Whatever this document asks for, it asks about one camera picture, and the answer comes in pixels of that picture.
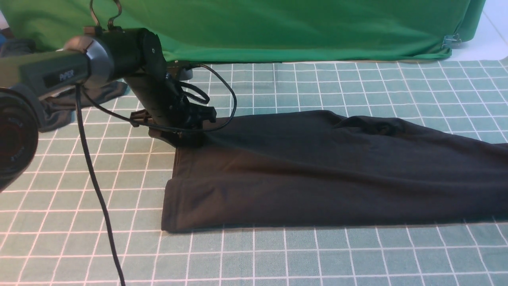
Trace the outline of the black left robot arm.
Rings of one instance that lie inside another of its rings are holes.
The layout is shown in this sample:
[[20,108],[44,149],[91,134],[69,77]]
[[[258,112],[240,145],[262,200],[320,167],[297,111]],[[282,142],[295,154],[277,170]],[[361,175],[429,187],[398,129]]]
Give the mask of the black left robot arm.
[[140,100],[145,119],[135,119],[150,130],[161,130],[161,140],[175,144],[187,132],[200,133],[204,121],[214,123],[216,110],[208,96],[191,103],[184,83],[167,72],[158,35],[145,28],[102,31],[69,40],[62,51],[1,59],[1,190],[31,164],[44,126],[43,99],[75,88],[101,88],[123,79]]

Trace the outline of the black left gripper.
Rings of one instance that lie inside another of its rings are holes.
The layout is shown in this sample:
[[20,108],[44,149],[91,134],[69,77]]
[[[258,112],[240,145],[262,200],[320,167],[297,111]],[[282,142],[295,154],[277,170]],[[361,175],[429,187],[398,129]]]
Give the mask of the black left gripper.
[[131,113],[131,125],[151,128],[151,138],[174,148],[201,147],[205,140],[205,134],[201,133],[203,122],[215,123],[217,118],[214,107],[190,103],[187,100],[142,100],[141,103],[145,109]]

